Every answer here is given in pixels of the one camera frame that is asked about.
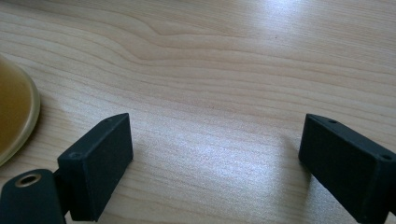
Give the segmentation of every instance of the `wooden table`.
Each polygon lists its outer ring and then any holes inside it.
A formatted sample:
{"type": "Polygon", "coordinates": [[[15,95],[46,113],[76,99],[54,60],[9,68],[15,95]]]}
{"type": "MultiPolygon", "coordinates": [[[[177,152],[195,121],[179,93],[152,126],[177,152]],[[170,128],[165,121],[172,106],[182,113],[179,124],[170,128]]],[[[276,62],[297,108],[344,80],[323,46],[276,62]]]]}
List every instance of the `wooden table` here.
{"type": "Polygon", "coordinates": [[[127,112],[99,223],[354,223],[298,161],[304,116],[396,152],[395,39],[394,1],[2,1],[0,53],[42,106],[0,184],[127,112]]]}

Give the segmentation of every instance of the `metal grommet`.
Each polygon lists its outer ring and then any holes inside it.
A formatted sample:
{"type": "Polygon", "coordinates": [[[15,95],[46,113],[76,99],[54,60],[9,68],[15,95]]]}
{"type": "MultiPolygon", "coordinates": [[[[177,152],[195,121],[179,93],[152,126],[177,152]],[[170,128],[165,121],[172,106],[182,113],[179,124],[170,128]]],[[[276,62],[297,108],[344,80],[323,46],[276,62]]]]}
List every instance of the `metal grommet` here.
{"type": "Polygon", "coordinates": [[[38,182],[41,179],[41,174],[29,174],[21,177],[17,182],[15,182],[15,186],[17,188],[26,188],[34,183],[38,182]]]}

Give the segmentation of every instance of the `yellow plate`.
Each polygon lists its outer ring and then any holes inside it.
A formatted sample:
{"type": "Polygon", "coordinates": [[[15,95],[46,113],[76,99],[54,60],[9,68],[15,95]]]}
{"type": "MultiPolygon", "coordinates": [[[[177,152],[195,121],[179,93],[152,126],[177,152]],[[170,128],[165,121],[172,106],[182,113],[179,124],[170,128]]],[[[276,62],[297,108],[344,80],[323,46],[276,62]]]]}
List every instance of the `yellow plate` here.
{"type": "Polygon", "coordinates": [[[39,111],[40,97],[33,80],[0,55],[0,165],[26,142],[39,111]]]}

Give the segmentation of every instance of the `black bracket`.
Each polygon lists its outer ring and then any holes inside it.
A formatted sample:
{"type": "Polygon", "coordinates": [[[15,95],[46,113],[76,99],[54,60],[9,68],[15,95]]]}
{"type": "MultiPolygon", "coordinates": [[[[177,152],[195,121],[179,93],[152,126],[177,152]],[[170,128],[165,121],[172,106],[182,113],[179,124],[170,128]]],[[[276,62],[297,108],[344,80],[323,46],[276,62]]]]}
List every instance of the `black bracket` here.
{"type": "Polygon", "coordinates": [[[99,122],[59,158],[53,174],[39,169],[10,179],[2,190],[0,223],[97,221],[133,159],[128,114],[99,122]]]}
{"type": "Polygon", "coordinates": [[[299,159],[360,223],[396,214],[396,155],[347,126],[306,115],[299,159]]]}

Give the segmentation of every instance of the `wood grain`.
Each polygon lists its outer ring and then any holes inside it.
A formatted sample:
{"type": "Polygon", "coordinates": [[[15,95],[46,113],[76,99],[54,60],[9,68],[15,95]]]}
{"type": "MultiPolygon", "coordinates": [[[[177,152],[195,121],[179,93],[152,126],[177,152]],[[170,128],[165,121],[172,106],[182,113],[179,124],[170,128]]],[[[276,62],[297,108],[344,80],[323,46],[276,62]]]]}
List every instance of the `wood grain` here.
{"type": "Polygon", "coordinates": [[[1,1],[0,53],[42,107],[0,185],[128,112],[98,223],[354,223],[298,162],[304,115],[396,152],[395,37],[394,1],[1,1]]]}

